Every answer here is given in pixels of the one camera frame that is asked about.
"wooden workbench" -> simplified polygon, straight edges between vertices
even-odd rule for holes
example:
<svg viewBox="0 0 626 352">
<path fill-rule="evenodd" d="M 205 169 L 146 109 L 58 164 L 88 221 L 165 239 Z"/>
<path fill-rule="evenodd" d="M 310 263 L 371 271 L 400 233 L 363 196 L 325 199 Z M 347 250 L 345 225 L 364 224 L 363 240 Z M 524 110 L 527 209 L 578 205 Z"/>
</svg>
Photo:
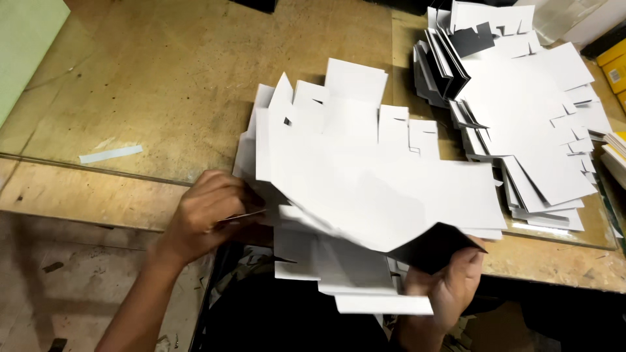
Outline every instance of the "wooden workbench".
<svg viewBox="0 0 626 352">
<path fill-rule="evenodd" d="M 1 210 L 161 231 L 202 170 L 232 167 L 256 84 L 283 71 L 322 83 L 328 57 L 386 70 L 384 103 L 436 118 L 411 92 L 408 45 L 423 18 L 362 0 L 281 0 L 274 15 L 226 0 L 66 2 L 72 15 L 0 129 L 13 158 L 0 159 Z M 626 130 L 603 84 L 613 128 Z M 442 158 L 462 155 L 454 130 L 439 136 Z M 134 144 L 145 151 L 78 165 Z M 487 250 L 485 274 L 626 292 L 621 248 L 505 236 Z"/>
</svg>

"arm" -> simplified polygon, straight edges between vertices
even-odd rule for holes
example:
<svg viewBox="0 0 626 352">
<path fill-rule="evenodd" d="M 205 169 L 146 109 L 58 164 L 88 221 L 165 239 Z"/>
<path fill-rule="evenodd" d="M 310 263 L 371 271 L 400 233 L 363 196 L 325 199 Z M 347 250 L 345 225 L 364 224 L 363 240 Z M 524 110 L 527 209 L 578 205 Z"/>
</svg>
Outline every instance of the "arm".
<svg viewBox="0 0 626 352">
<path fill-rule="evenodd" d="M 225 226 L 217 223 L 244 214 L 244 202 L 251 197 L 240 179 L 205 171 L 181 198 L 165 233 L 148 249 L 141 273 L 96 351 L 153 352 L 181 270 L 258 219 L 250 216 Z"/>
<path fill-rule="evenodd" d="M 434 275 L 410 268 L 404 283 L 409 296 L 426 296 L 432 316 L 401 316 L 393 339 L 406 351 L 438 352 L 446 333 L 456 325 L 470 305 L 483 271 L 484 253 L 476 248 L 462 249 L 450 264 Z"/>
</svg>

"stack of white cards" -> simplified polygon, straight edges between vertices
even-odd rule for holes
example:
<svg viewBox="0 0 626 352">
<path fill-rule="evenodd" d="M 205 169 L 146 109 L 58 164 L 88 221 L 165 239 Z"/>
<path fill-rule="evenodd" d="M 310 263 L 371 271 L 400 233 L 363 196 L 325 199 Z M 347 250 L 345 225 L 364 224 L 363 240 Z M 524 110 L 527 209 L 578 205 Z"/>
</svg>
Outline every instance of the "stack of white cards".
<svg viewBox="0 0 626 352">
<path fill-rule="evenodd" d="M 259 85 L 233 174 L 267 202 L 276 276 L 315 280 L 342 313 L 432 314 L 385 253 L 437 223 L 499 239 L 490 163 L 439 159 L 435 122 L 381 105 L 383 70 L 329 59 L 324 86 Z"/>
<path fill-rule="evenodd" d="M 458 1 L 451 11 L 428 8 L 415 85 L 450 109 L 468 160 L 501 165 L 514 218 L 582 231 L 581 197 L 596 192 L 592 139 L 611 127 L 575 48 L 542 48 L 533 12 Z"/>
</svg>

